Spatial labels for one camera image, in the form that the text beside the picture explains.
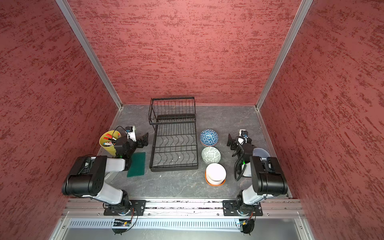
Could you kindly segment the white ceramic bowl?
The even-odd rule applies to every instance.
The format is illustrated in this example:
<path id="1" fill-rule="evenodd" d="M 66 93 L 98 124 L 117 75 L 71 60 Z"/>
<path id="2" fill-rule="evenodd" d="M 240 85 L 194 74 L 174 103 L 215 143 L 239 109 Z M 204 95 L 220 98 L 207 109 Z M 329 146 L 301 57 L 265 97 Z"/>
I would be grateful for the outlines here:
<path id="1" fill-rule="evenodd" d="M 222 181 L 227 177 L 225 168 L 220 164 L 210 164 L 206 168 L 206 174 L 214 181 Z"/>

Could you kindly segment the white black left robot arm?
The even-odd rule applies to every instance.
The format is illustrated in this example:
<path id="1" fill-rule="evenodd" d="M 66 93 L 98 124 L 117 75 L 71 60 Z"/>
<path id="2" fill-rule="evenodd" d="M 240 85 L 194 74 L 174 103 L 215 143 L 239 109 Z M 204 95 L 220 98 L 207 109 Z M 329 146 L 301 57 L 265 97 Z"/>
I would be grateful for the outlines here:
<path id="1" fill-rule="evenodd" d="M 100 144 L 115 154 L 108 156 L 85 155 L 78 157 L 62 185 L 65 196 L 90 198 L 104 204 L 104 215 L 126 216 L 133 214 L 135 208 L 128 193 L 116 189 L 105 182 L 107 173 L 128 171 L 132 165 L 132 156 L 136 149 L 146 147 L 149 134 L 136 137 L 135 129 L 129 128 L 126 134 L 109 131 L 102 135 Z"/>

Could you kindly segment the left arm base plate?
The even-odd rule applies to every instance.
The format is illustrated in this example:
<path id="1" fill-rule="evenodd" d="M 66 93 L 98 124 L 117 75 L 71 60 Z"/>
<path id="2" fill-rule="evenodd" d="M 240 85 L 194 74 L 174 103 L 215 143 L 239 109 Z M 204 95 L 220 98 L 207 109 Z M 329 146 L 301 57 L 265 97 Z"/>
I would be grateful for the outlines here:
<path id="1" fill-rule="evenodd" d="M 146 200 L 129 200 L 126 206 L 104 204 L 104 216 L 143 216 L 146 203 Z"/>

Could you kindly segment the orange plastic bowl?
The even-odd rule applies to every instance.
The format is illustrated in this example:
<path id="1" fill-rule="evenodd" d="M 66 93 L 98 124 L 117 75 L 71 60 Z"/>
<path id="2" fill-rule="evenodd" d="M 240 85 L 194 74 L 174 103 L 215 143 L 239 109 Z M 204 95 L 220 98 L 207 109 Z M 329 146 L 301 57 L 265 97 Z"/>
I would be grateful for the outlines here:
<path id="1" fill-rule="evenodd" d="M 226 182 L 226 178 L 224 178 L 222 181 L 214 181 L 214 180 L 210 179 L 207 174 L 205 174 L 205 179 L 206 179 L 207 184 L 209 184 L 210 186 L 214 186 L 214 187 L 222 186 Z"/>

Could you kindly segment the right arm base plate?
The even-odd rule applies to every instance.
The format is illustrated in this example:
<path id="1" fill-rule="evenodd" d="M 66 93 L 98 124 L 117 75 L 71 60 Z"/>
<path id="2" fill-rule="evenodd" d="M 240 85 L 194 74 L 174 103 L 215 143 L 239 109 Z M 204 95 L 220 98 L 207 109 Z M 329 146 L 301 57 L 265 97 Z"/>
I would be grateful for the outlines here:
<path id="1" fill-rule="evenodd" d="M 239 217 L 250 217 L 251 215 L 254 217 L 263 216 L 263 210 L 261 204 L 257 205 L 245 205 L 243 203 L 238 203 L 235 200 L 224 200 L 223 204 L 223 212 L 224 216 L 239 216 Z"/>

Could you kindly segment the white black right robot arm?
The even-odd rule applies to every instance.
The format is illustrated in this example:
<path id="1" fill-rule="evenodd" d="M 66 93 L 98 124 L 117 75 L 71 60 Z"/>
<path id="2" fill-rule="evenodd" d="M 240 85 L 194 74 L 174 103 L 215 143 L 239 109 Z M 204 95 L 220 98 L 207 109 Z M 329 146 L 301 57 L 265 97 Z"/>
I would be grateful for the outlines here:
<path id="1" fill-rule="evenodd" d="M 241 131 L 236 138 L 228 136 L 227 146 L 237 157 L 234 164 L 234 177 L 238 182 L 241 178 L 252 179 L 252 184 L 241 190 L 235 201 L 224 201 L 225 216 L 262 216 L 261 202 L 285 195 L 288 184 L 283 170 L 276 157 L 252 144 L 247 131 Z"/>

